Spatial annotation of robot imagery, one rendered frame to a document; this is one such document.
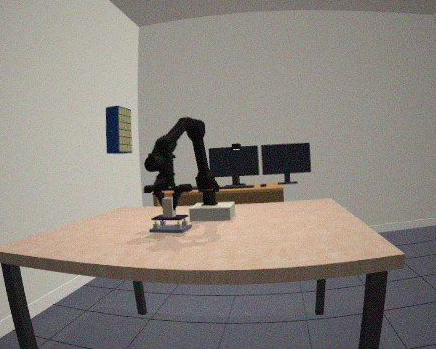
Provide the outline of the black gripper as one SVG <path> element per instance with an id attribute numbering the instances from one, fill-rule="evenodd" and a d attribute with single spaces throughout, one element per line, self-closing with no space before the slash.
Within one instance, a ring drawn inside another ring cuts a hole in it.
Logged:
<path id="1" fill-rule="evenodd" d="M 173 195 L 173 210 L 175 211 L 177 204 L 178 204 L 178 201 L 179 201 L 179 198 L 181 197 L 181 194 L 183 194 L 185 192 L 191 192 L 192 185 L 191 184 L 181 184 L 181 185 L 176 186 L 173 170 L 171 170 L 171 171 L 159 171 L 158 175 L 160 176 L 160 178 L 164 178 L 165 175 L 169 176 L 169 178 L 172 177 L 173 186 L 171 188 L 168 188 L 168 190 L 174 191 L 174 193 L 172 193 L 172 195 Z M 164 192 L 162 192 L 162 191 L 156 192 L 155 185 L 145 185 L 144 186 L 144 193 L 153 192 L 153 195 L 155 195 L 159 199 L 161 206 L 163 208 L 161 199 L 164 198 Z"/>

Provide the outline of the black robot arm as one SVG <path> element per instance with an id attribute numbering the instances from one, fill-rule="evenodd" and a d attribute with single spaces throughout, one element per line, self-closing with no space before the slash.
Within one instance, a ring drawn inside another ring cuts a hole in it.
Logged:
<path id="1" fill-rule="evenodd" d="M 149 153 L 144 166 L 148 172 L 171 171 L 173 170 L 172 152 L 177 145 L 176 141 L 186 131 L 187 136 L 192 140 L 195 158 L 198 167 L 198 175 L 195 177 L 198 192 L 203 192 L 203 206 L 215 206 L 215 192 L 219 192 L 214 174 L 209 170 L 203 137 L 205 135 L 205 123 L 202 120 L 181 118 L 172 130 L 165 136 L 155 141 L 152 153 Z M 168 175 L 168 174 L 167 174 Z M 155 190 L 166 191 L 173 186 L 172 177 L 165 175 L 164 178 L 156 176 Z M 213 190 L 205 190 L 213 189 Z"/>

